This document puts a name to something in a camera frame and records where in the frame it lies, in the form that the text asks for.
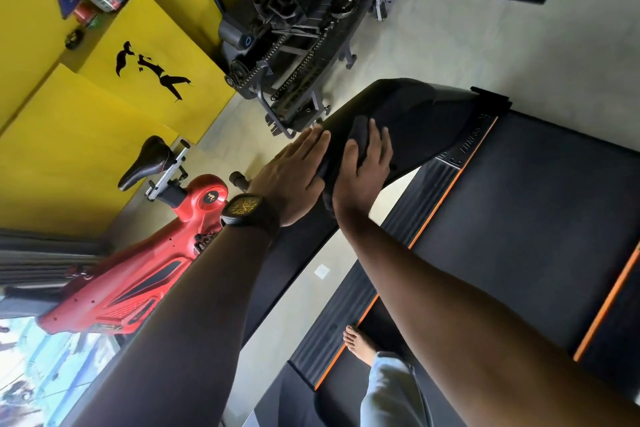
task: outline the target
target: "yellow watch dial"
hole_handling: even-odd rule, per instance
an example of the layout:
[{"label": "yellow watch dial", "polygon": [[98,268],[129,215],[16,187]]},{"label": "yellow watch dial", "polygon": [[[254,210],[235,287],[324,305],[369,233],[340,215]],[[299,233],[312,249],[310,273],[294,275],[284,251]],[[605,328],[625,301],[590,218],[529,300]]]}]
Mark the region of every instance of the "yellow watch dial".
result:
[{"label": "yellow watch dial", "polygon": [[260,204],[260,197],[241,196],[229,205],[227,212],[234,216],[244,216],[256,209],[258,204]]}]

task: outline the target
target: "smartwatch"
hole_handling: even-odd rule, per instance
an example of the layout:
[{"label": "smartwatch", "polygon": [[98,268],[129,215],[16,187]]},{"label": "smartwatch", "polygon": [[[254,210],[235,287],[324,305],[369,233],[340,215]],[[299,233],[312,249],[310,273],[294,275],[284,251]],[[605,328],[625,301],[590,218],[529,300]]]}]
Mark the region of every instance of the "smartwatch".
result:
[{"label": "smartwatch", "polygon": [[280,229],[280,215],[258,194],[238,194],[227,203],[220,217],[231,227],[258,227],[273,238]]}]

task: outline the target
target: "orange stripe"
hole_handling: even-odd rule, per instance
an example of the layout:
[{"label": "orange stripe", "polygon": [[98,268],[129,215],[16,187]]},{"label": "orange stripe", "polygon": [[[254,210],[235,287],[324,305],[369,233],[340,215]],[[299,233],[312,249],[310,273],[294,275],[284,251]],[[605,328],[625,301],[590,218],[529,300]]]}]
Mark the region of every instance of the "orange stripe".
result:
[{"label": "orange stripe", "polygon": [[602,304],[602,307],[598,311],[596,318],[593,319],[591,327],[589,328],[589,330],[587,331],[587,334],[584,336],[584,339],[580,343],[578,350],[576,350],[575,354],[573,355],[574,361],[580,361],[580,358],[582,358],[582,355],[586,351],[589,344],[592,342],[593,337],[596,334],[596,331],[602,324],[605,316],[607,315],[607,312],[609,312],[609,309],[611,308],[613,301],[616,299],[616,296],[620,292],[620,289],[622,289],[622,286],[625,285],[625,281],[627,280],[627,277],[631,272],[631,269],[636,264],[638,256],[640,256],[640,242],[638,242],[638,245],[636,245],[636,249],[634,250],[634,253],[631,254],[631,257],[629,257],[627,264],[625,265],[625,268],[622,269],[620,276],[616,280],[616,283],[613,285],[613,288],[611,289],[611,292],[609,292],[609,295],[605,299],[604,304]]},{"label": "orange stripe", "polygon": [[[433,218],[433,215],[436,214],[436,211],[438,210],[438,208],[440,207],[440,205],[443,203],[444,198],[447,197],[447,195],[449,194],[449,191],[453,188],[453,185],[456,183],[456,181],[458,180],[458,178],[460,177],[460,174],[462,174],[462,171],[465,170],[465,168],[467,167],[467,164],[471,161],[471,159],[473,159],[474,155],[476,155],[476,151],[480,148],[480,146],[482,145],[482,142],[484,142],[484,139],[486,138],[486,136],[489,134],[489,132],[491,131],[491,129],[493,128],[493,125],[495,125],[495,122],[498,120],[498,117],[493,119],[493,122],[491,123],[491,126],[489,127],[489,129],[487,129],[486,132],[484,132],[484,136],[482,137],[482,140],[480,140],[480,142],[478,142],[478,145],[476,146],[476,148],[474,149],[474,151],[471,153],[471,155],[469,156],[469,158],[467,159],[467,162],[465,163],[465,165],[462,166],[462,168],[460,169],[460,171],[458,172],[458,174],[456,174],[456,177],[453,178],[451,184],[449,184],[449,187],[447,188],[447,190],[444,192],[444,194],[442,195],[442,197],[440,198],[440,201],[438,201],[438,203],[435,205],[435,207],[433,208],[433,210],[431,211],[431,213],[429,213],[429,216],[427,217],[427,220],[422,224],[422,226],[420,227],[420,230],[418,230],[418,233],[415,237],[413,237],[412,242],[409,244],[409,249],[411,249],[413,247],[413,245],[415,245],[415,242],[418,241],[418,238],[420,238],[420,235],[422,235],[422,232],[424,231],[424,229],[427,227],[427,225],[429,224],[429,221],[431,220],[431,218]],[[376,303],[376,301],[378,300],[378,297],[380,297],[378,294],[376,294],[376,297],[371,301],[371,304],[369,304],[369,306],[367,307],[367,309],[364,311],[364,314],[362,314],[362,317],[360,318],[360,320],[358,321],[358,326],[360,326],[361,322],[364,321],[364,318],[367,317],[367,314],[369,313],[369,311],[371,310],[371,308],[373,307],[373,304]],[[340,350],[338,350],[338,353],[333,357],[333,359],[331,360],[331,363],[329,363],[329,366],[327,367],[326,370],[324,370],[324,374],[322,375],[322,377],[320,377],[320,380],[318,380],[318,382],[316,383],[316,386],[314,387],[314,391],[318,390],[318,388],[320,387],[320,384],[324,381],[324,379],[326,378],[326,376],[329,374],[329,372],[331,371],[331,368],[333,367],[333,365],[335,365],[335,362],[338,361],[338,358],[340,358],[340,355],[342,354],[342,352],[345,349],[345,345],[343,344],[340,347]]]}]

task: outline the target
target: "gray floor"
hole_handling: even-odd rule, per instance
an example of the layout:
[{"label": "gray floor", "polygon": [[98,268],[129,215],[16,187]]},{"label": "gray floor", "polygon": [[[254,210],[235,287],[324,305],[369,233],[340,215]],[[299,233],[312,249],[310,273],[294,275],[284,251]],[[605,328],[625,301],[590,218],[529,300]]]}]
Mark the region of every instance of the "gray floor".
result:
[{"label": "gray floor", "polygon": [[[398,0],[388,20],[367,17],[353,39],[354,68],[336,65],[327,103],[348,101],[379,78],[408,77],[506,94],[514,108],[640,150],[640,0]],[[285,144],[255,101],[225,109],[188,160],[188,172],[256,172]],[[406,182],[380,199],[384,217]],[[111,229],[131,243],[172,218],[166,206],[131,206]],[[240,356],[227,427],[242,425],[353,264],[338,233],[287,291]],[[324,279],[314,274],[321,264]]]}]

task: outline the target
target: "red exercise bike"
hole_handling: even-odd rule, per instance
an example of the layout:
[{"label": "red exercise bike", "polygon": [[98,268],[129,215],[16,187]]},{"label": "red exercise bike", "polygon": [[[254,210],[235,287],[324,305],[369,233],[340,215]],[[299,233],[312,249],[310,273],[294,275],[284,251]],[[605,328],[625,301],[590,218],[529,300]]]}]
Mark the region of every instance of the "red exercise bike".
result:
[{"label": "red exercise bike", "polygon": [[[157,184],[149,181],[146,197],[171,206],[177,214],[175,220],[91,268],[70,270],[70,281],[57,291],[6,287],[0,318],[36,316],[36,322],[49,334],[136,331],[222,229],[220,214],[227,203],[228,188],[212,174],[197,176],[181,187],[180,182],[188,176],[182,167],[188,150],[185,140],[172,151],[160,137],[149,137],[118,183],[124,191],[161,173]],[[180,176],[172,179],[178,171]],[[248,188],[239,172],[230,179],[240,189]]]}]

